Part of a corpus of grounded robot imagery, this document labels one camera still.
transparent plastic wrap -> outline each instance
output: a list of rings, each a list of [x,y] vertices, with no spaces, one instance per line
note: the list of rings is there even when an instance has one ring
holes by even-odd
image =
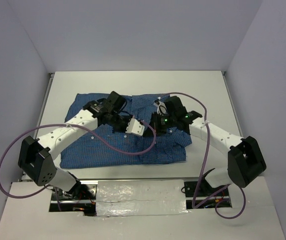
[[[100,181],[97,186],[98,216],[186,214],[183,180]]]

folded clothing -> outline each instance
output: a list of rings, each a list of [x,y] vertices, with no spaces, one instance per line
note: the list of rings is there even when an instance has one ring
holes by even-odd
[[[89,93],[77,94],[70,106],[65,121],[74,117],[89,101],[107,98],[109,94]],[[124,111],[147,123],[151,114],[156,111],[153,105],[158,94],[124,96],[127,105]],[[125,152],[139,152],[148,148],[153,138],[139,137],[132,134],[112,132],[109,125],[101,125],[95,133],[103,137],[109,144]],[[128,156],[110,149],[91,133],[87,133],[72,143],[61,153],[60,167],[63,169],[81,169],[117,165],[170,164],[186,160],[185,147],[192,143],[188,134],[175,127],[168,129],[167,134],[158,136],[155,146],[147,153]]]

white table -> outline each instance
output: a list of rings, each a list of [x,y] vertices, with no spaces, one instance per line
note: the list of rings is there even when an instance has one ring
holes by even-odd
[[[58,72],[46,101],[41,125],[63,122],[77,93],[119,92],[125,95],[184,92],[197,97],[208,108],[209,121],[239,135],[228,92],[220,71],[99,71]],[[181,97],[188,110],[203,112],[201,107]],[[39,135],[50,129],[40,130]],[[71,170],[80,179],[147,179],[196,177],[205,143],[193,138],[186,148],[187,161],[168,165],[135,165]],[[210,149],[207,169],[226,165],[226,156]],[[32,182],[15,182],[11,194],[25,195],[37,190]],[[220,212],[231,216],[242,207],[239,189],[229,187],[233,208]],[[213,209],[194,209],[188,214],[171,216],[88,217],[78,212],[48,212],[50,191],[6,202],[0,222],[0,240],[28,239],[113,239],[113,240],[284,240],[278,216],[264,177],[247,188],[247,208],[237,219],[218,217]]]
[[[208,120],[236,135],[240,135],[220,71],[77,71],[56,72],[52,81],[41,125],[62,123],[76,95],[83,93],[110,93],[139,95],[183,92],[202,101],[208,109]],[[179,96],[188,111],[204,112],[194,100]],[[38,135],[50,132],[41,129]],[[193,144],[186,148],[186,162],[167,165],[123,165],[84,169],[69,169],[79,179],[146,179],[194,178],[199,175],[206,143],[192,137]],[[54,161],[59,166],[60,156]],[[227,165],[226,156],[211,148],[206,169]]]

